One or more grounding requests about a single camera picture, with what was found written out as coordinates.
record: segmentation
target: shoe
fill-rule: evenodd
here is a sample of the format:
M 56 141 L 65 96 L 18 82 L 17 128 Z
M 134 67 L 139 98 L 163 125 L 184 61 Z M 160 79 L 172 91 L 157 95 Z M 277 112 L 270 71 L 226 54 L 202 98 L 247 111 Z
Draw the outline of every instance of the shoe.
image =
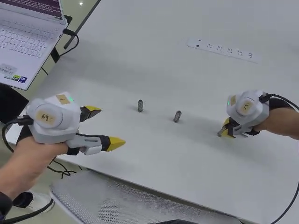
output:
M 40 210 L 51 202 L 52 198 L 47 194 L 36 193 L 34 191 L 29 191 L 29 192 L 32 193 L 33 200 L 28 205 L 27 208 L 29 208 L 32 211 Z M 54 204 L 55 203 L 53 201 L 52 204 L 50 205 L 50 207 L 48 207 L 45 211 L 43 211 L 43 213 L 50 211 L 54 207 Z

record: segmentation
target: laptop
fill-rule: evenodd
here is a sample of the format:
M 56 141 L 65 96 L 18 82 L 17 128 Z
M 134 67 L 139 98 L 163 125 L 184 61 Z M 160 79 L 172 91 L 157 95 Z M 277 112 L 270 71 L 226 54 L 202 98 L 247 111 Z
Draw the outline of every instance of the laptop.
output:
M 0 83 L 27 90 L 67 25 L 60 0 L 0 0 Z

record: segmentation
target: laptop screen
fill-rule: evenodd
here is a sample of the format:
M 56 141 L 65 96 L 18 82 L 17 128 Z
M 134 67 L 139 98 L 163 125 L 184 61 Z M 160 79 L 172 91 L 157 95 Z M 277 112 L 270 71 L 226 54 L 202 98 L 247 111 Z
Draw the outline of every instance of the laptop screen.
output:
M 59 0 L 0 0 L 1 2 L 62 18 Z

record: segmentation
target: label sticker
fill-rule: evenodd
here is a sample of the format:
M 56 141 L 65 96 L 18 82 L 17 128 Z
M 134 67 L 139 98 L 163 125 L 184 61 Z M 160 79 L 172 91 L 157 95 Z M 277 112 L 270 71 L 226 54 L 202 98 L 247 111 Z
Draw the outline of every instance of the label sticker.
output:
M 16 67 L 10 66 L 8 64 L 0 65 L 0 73 L 4 74 L 5 76 L 12 77 L 16 71 Z
M 56 95 L 56 97 L 62 105 L 70 104 L 70 101 L 67 99 L 65 95 Z
M 27 77 L 22 76 L 22 77 L 19 79 L 19 83 L 25 83 L 26 80 L 27 80 Z
M 235 105 L 235 95 L 230 98 L 230 105 Z
M 13 78 L 11 80 L 14 80 L 14 81 L 19 81 L 21 76 L 17 76 L 17 75 L 14 75 Z
M 48 125 L 54 125 L 56 117 L 51 114 L 46 113 L 45 111 L 39 111 L 36 114 L 36 119 L 40 120 L 43 123 L 46 123 Z
M 245 101 L 245 103 L 243 104 L 242 108 L 241 108 L 241 111 L 243 113 L 248 113 L 249 109 L 251 108 L 252 106 L 252 102 L 251 101 Z

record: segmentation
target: floor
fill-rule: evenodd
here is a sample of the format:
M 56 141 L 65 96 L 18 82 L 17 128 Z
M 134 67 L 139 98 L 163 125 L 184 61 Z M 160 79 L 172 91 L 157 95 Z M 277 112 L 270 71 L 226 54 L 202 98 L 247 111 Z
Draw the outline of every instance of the floor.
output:
M 84 20 L 84 18 L 88 15 L 88 13 L 91 11 L 92 7 L 97 3 L 98 0 L 61 0 L 62 2 L 62 8 L 65 15 L 69 15 L 73 17 L 73 20 L 71 24 L 69 25 L 70 30 L 76 30 L 78 26 L 81 24 L 81 22 Z M 57 50 L 61 54 L 65 50 L 63 46 L 68 42 L 68 37 L 63 36 L 59 43 L 57 44 Z M 50 73 L 51 69 L 55 66 L 54 61 L 52 58 L 48 58 L 44 65 L 44 69 Z M 23 96 L 30 99 L 35 91 L 37 90 L 39 84 L 46 78 L 46 74 L 43 71 L 40 71 L 40 73 L 37 75 L 33 83 L 31 84 L 30 88 L 27 91 L 17 90 L 20 92 Z M 6 147 L 4 146 L 3 142 L 0 141 L 0 167 L 5 164 L 5 162 L 10 157 L 10 152 Z M 66 164 L 64 165 L 69 170 L 74 171 L 80 171 L 80 169 L 77 166 L 74 166 L 72 164 Z M 61 167 L 56 166 L 56 164 L 51 165 L 53 168 L 56 168 L 57 170 L 61 170 Z M 41 179 L 39 180 L 38 184 L 33 187 L 33 190 L 41 193 L 48 193 L 49 192 L 49 185 L 55 181 L 60 179 L 60 174 L 56 174 L 52 171 L 46 170 L 45 173 L 42 175 Z M 11 212 L 9 213 L 10 217 L 17 217 L 20 215 L 28 214 L 30 211 L 27 209 L 18 209 L 13 208 Z M 23 224 L 40 224 L 40 223 L 64 223 L 64 224 L 72 224 L 75 223 L 72 219 L 69 218 L 69 216 L 64 213 L 58 206 L 54 206 L 54 208 L 44 214 L 40 214 L 34 218 L 31 218 L 27 221 L 21 222 Z

